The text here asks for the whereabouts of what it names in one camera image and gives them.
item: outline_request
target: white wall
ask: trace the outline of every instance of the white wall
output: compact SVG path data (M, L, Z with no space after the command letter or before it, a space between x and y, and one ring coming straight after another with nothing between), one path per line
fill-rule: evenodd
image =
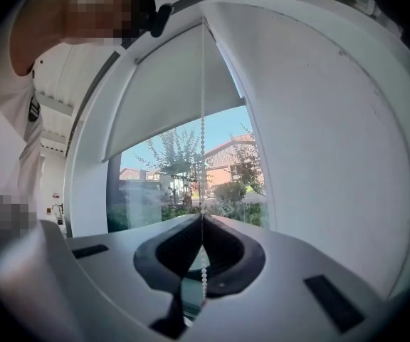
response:
M332 0L214 0L262 6L302 21L346 51L363 67L385 95L403 132L410 159L410 51L393 34L367 16ZM409 248L389 292L410 287Z
M90 99L90 112L68 159L68 208L73 237L107 233L107 169L102 162L115 113L135 71L126 55L113 64Z
M54 213L47 215L46 209L51 208L53 204L63 203L65 158L63 156L50 153L44 153L43 155L45 157L41 175L42 204L38 207L38 209L40 208L38 216L41 219L56 222ZM53 199L53 193L59 194L59 199Z
M383 92L298 21L238 4L205 12L255 119L275 228L387 297L409 248L410 166Z

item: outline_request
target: brick house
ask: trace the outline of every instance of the brick house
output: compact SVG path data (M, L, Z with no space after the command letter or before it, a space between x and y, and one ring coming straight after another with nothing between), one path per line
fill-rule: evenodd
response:
M120 180L146 180L147 171L125 167L120 170Z
M235 145L256 146L249 135L239 135L205 153L208 188L238 179L238 159Z

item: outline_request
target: car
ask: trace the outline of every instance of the car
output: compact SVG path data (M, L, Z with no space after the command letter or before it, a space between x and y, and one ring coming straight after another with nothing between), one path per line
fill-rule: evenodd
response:
M208 189L206 189L205 190L206 197L215 197L214 190L216 190L217 187L218 185L212 185Z

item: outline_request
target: black slot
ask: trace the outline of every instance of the black slot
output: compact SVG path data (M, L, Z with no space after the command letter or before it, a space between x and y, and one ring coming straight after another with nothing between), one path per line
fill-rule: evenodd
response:
M108 247L103 244L96 244L95 246L74 249L72 251L76 259L82 259L83 257L92 256L94 254L99 254L100 252L108 251Z
M363 315L324 275L303 281L340 333L345 333L363 322Z

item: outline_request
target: building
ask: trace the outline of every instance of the building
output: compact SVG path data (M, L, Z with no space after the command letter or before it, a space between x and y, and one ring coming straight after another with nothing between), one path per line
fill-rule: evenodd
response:
M172 177L170 175L164 174L156 170L147 172L147 180L161 182L164 189L174 187Z
M137 168L124 167L120 170L120 180L146 180L147 171Z
M240 175L240 166L236 149L238 146L256 148L256 141L249 134L234 137L205 153L205 167L208 187L236 181Z

